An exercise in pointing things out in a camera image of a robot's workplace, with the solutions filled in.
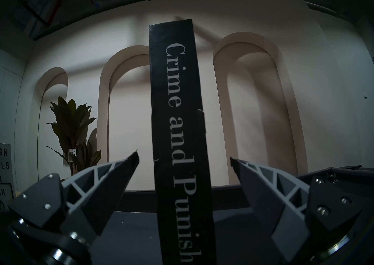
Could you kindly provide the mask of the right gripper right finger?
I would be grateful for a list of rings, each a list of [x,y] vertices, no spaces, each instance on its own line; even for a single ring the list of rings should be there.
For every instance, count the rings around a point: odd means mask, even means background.
[[[324,260],[349,242],[362,206],[323,174],[306,183],[269,166],[232,157],[230,164],[284,262]]]

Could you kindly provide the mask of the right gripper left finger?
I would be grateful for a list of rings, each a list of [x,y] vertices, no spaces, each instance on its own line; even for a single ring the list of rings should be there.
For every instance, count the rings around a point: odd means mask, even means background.
[[[86,168],[61,181],[52,173],[33,184],[10,204],[12,216],[53,233],[100,236],[134,174],[139,155]]]

